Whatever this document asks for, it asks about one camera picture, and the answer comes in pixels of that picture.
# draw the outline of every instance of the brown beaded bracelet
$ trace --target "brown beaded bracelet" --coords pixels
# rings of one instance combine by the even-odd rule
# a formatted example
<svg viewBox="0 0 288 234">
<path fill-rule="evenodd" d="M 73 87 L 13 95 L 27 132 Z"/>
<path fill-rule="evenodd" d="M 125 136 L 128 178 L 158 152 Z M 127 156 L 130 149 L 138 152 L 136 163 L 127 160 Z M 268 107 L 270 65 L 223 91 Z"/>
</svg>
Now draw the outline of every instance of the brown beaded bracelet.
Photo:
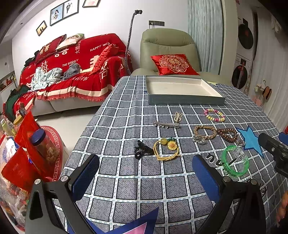
<svg viewBox="0 0 288 234">
<path fill-rule="evenodd" d="M 237 140 L 237 131 L 234 128 L 225 128 L 225 129 L 217 129 L 217 133 L 223 137 L 224 140 L 233 143 Z M 228 136 L 228 133 L 233 133 L 234 136 L 233 138 L 231 138 L 230 136 Z"/>
</svg>

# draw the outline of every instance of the red packet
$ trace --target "red packet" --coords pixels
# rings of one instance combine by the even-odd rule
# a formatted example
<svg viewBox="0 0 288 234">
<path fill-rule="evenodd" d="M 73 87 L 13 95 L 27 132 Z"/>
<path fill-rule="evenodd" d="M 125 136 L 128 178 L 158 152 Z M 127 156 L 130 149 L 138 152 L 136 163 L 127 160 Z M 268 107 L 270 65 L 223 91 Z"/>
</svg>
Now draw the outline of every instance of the red packet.
<svg viewBox="0 0 288 234">
<path fill-rule="evenodd" d="M 27 138 L 29 139 L 30 136 L 32 136 L 33 133 L 37 131 L 38 129 L 39 129 L 39 125 L 34 120 L 32 112 L 29 111 L 28 114 L 24 117 L 20 128 L 18 129 L 18 132 L 15 136 L 15 142 L 19 146 L 23 148 L 27 148 L 23 140 L 23 135 L 25 134 L 25 136 L 27 136 Z"/>
<path fill-rule="evenodd" d="M 38 170 L 28 161 L 22 147 L 16 151 L 1 173 L 12 184 L 28 192 L 31 192 L 34 181 L 40 178 Z"/>
</svg>

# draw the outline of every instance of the curtain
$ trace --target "curtain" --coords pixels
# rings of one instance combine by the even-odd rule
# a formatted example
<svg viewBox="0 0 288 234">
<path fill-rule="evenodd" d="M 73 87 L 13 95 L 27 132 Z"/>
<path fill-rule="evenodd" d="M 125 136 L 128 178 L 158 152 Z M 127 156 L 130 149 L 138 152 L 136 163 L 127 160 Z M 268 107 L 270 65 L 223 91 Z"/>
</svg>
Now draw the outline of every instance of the curtain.
<svg viewBox="0 0 288 234">
<path fill-rule="evenodd" d="M 284 32 L 276 33 L 272 29 L 267 9 L 258 8 L 257 14 L 258 46 L 248 95 L 259 95 L 254 88 L 266 81 L 272 94 L 267 101 L 262 97 L 263 111 L 276 128 L 283 131 L 288 125 L 288 37 Z"/>
<path fill-rule="evenodd" d="M 222 44 L 223 17 L 220 0 L 188 0 L 189 34 L 192 36 L 201 71 L 219 74 Z"/>
</svg>

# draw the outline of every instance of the pink beaded bracelet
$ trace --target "pink beaded bracelet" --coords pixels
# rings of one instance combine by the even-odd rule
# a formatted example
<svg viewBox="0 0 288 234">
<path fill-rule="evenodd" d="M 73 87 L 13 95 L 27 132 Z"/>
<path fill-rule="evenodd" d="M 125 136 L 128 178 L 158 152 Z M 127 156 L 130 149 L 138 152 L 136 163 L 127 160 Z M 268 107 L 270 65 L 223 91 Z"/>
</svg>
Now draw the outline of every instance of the pink beaded bracelet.
<svg viewBox="0 0 288 234">
<path fill-rule="evenodd" d="M 214 112 L 214 113 L 220 115 L 221 118 L 220 119 L 219 118 L 213 118 L 210 115 L 208 115 L 208 112 Z M 204 114 L 211 121 L 215 121 L 215 122 L 223 122 L 223 121 L 225 121 L 225 116 L 220 111 L 214 110 L 213 108 L 209 108 L 209 109 L 204 110 Z"/>
</svg>

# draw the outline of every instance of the sofa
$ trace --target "sofa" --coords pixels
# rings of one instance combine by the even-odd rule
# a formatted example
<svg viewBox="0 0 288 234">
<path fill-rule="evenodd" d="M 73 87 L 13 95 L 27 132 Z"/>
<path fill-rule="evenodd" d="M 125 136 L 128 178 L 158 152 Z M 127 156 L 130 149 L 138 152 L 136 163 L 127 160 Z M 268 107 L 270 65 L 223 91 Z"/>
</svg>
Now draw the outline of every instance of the sofa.
<svg viewBox="0 0 288 234">
<path fill-rule="evenodd" d="M 110 44 L 119 47 L 118 53 L 107 58 L 99 72 L 90 74 L 98 57 Z M 125 50 L 126 46 L 120 38 L 110 33 L 80 40 L 76 45 L 57 51 L 39 63 L 32 62 L 22 71 L 20 85 L 30 85 L 37 67 L 44 68 L 46 72 L 59 67 L 65 72 L 71 63 L 76 62 L 82 70 L 90 68 L 90 71 L 22 95 L 14 104 L 14 114 L 19 114 L 20 103 L 24 103 L 25 109 L 31 110 L 34 116 L 101 106 L 118 80 L 127 75 L 124 65 Z M 130 57 L 128 65 L 133 70 Z"/>
<path fill-rule="evenodd" d="M 159 72 L 150 56 L 164 54 L 185 54 L 193 69 L 205 81 L 230 85 L 231 81 L 219 75 L 200 70 L 197 49 L 192 37 L 176 29 L 148 29 L 142 34 L 140 45 L 140 68 L 133 71 L 133 76 L 158 76 Z"/>
</svg>

